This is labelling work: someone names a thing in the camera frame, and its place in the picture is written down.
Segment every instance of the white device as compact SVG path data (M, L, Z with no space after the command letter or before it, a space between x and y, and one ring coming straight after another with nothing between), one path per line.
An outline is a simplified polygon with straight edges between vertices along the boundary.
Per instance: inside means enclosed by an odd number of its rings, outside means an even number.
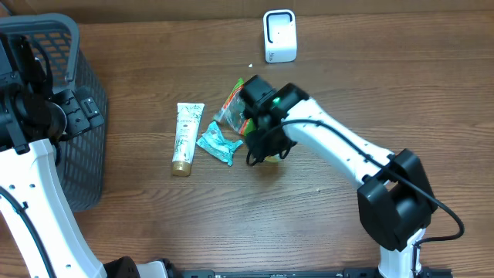
M378 147L357 136L324 112L314 99L302 100L289 110L285 120L323 120L351 139L358 147L374 156L376 161L387 164L391 151ZM283 127L286 135L311 147L318 155L334 165L349 178L354 189L362 184L362 177L375 175L379 168L365 163L363 158L347 143L331 131L313 124L290 124ZM69 209L56 174L53 149L48 139L29 144L26 154L18 155L13 148L0 152L0 186L7 190L19 204L25 204L25 212L32 220L46 248L57 277L104 278L103 264L91 252ZM24 257L31 277L49 277L32 235L25 223L12 209L12 205L0 198L0 210ZM408 246L401 252L381 247L379 272L384 278L413 278L413 244L424 235L416 232ZM141 277L167 278L161 261L138 265ZM416 263L417 270L421 265Z
M295 14L288 9L269 11L262 22L266 62L292 62L297 48Z

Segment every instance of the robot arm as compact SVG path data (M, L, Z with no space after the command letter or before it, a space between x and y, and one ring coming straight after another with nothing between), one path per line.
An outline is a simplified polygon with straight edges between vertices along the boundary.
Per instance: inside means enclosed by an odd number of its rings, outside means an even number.
M342 172L357 191L360 222L381 245L381 275L413 278L420 272L418 254L413 258L413 244L424 235L437 206L400 182L388 191L385 185L396 180L377 166L385 165L433 196L421 162L413 153L403 150L395 156L367 142L293 84L275 90L254 76L240 96L245 101L245 117L252 118L257 127L246 137L255 163L275 154L284 158L296 142L311 148ZM376 163L370 163L363 153Z
M103 264L81 235L62 192L51 143L47 139L35 141L29 148L22 155L13 148L0 153L0 186L24 205L57 276L107 277ZM48 277L31 234L6 198L0 199L0 210L31 276Z
M381 164L388 164L390 155L393 155L393 152L369 143L338 123L323 111L313 98L297 103L289 110L288 117L282 119L282 122L298 119L320 120L329 124ZM379 167L366 161L335 133L323 127L307 123L288 124L283 127L283 131L290 140L309 146L320 157L343 173L355 190L364 183L364 177L374 176L380 171Z

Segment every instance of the wooden table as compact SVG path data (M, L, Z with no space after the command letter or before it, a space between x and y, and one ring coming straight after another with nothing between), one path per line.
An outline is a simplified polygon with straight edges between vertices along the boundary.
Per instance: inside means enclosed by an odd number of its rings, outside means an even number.
M466 225L458 241L424 245L421 261L494 275L494 12L299 17L297 28L296 61L267 65L260 19L80 26L110 101L103 197L76 214L96 256L221 271L377 266L355 191L304 146L254 168L246 147L231 168L196 148L192 175L171 177L176 103L206 104L203 132L237 79L260 74L298 84L380 146L415 151ZM456 229L437 211L427 235ZM0 276L27 276L3 220Z

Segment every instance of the wire basket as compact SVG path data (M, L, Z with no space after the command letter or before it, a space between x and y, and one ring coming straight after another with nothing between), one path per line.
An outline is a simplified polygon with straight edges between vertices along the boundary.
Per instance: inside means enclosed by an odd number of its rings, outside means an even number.
M53 92L71 89L74 96L92 97L107 119L107 95L79 48L79 29L68 16L60 14L23 15L0 18L0 32L35 40L49 57ZM35 48L33 53L45 65ZM106 123L67 142L60 143L57 166L62 190L73 212L95 206L103 190Z

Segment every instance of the white tube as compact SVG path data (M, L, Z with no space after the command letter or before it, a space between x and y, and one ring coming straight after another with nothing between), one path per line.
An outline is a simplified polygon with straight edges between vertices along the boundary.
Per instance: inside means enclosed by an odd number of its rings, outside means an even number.
M175 149L171 160L171 173L181 177L191 174L195 142L198 138L203 103L177 103L177 134Z

